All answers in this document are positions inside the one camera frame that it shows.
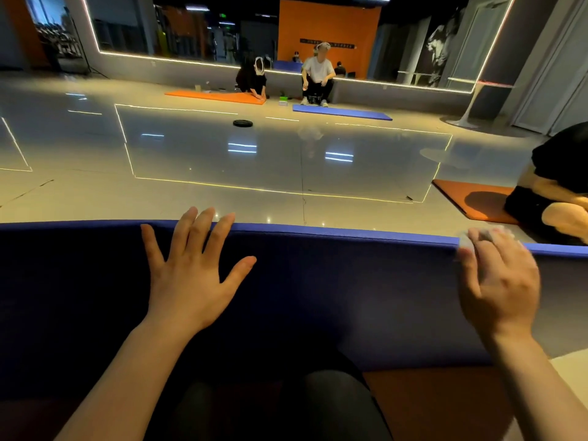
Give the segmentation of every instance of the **glossy floor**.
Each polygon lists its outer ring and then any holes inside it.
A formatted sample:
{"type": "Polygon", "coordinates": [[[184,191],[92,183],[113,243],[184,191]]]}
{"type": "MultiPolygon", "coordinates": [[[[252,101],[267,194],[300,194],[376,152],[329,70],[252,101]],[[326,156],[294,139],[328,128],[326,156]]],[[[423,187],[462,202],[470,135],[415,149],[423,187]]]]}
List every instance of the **glossy floor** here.
{"type": "Polygon", "coordinates": [[[539,143],[407,111],[385,111],[387,122],[129,81],[6,74],[0,84],[2,222],[176,219],[212,205],[241,222],[455,235],[486,224],[431,180],[514,185],[539,143]]]}

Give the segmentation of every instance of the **orange wall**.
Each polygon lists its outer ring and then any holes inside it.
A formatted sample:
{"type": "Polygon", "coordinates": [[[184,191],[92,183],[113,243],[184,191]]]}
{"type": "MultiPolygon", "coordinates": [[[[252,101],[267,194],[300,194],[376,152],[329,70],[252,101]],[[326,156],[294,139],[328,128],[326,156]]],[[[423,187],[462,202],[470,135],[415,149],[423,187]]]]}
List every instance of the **orange wall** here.
{"type": "Polygon", "coordinates": [[[303,62],[312,57],[314,45],[300,43],[300,39],[354,44],[356,49],[332,47],[327,58],[333,66],[340,60],[347,72],[355,71],[358,79],[364,79],[379,19],[379,7],[363,9],[280,0],[277,59],[291,60],[294,51],[300,53],[303,62]]]}
{"type": "Polygon", "coordinates": [[[35,25],[26,7],[25,0],[0,0],[4,2],[6,13],[14,26],[22,46],[22,52],[33,68],[48,67],[49,62],[41,46],[35,25]]]}

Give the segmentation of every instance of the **white t-shirt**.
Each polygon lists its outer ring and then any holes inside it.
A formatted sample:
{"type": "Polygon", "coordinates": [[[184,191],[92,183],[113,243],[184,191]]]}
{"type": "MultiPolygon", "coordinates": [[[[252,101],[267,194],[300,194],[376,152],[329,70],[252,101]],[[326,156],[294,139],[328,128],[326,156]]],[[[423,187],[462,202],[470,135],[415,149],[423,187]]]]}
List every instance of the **white t-shirt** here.
{"type": "Polygon", "coordinates": [[[334,71],[333,65],[328,58],[324,59],[323,63],[319,63],[316,57],[309,57],[302,67],[310,74],[315,83],[320,83],[334,71]]]}

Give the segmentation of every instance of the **orange mat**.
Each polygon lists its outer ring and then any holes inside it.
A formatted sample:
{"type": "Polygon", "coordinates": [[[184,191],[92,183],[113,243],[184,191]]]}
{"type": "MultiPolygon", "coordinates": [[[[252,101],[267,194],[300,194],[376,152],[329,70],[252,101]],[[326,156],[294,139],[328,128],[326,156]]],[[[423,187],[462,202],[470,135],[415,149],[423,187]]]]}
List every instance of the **orange mat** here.
{"type": "Polygon", "coordinates": [[[518,224],[518,221],[503,209],[506,197],[514,190],[512,187],[487,186],[444,179],[433,179],[433,184],[445,193],[445,196],[452,200],[469,219],[518,224]]]}
{"type": "Polygon", "coordinates": [[[255,98],[247,93],[202,93],[197,91],[178,90],[165,93],[166,96],[194,97],[196,99],[224,100],[225,102],[252,103],[263,105],[265,100],[255,98]]]}

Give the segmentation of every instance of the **mirror wall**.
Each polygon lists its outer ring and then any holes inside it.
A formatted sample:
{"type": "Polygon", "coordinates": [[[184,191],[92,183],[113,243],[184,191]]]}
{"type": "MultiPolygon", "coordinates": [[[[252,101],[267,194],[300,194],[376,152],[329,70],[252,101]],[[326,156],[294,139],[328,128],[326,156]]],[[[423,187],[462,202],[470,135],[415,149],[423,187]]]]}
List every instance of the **mirror wall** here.
{"type": "Polygon", "coordinates": [[[472,90],[511,0],[86,0],[102,51],[472,90]]]}

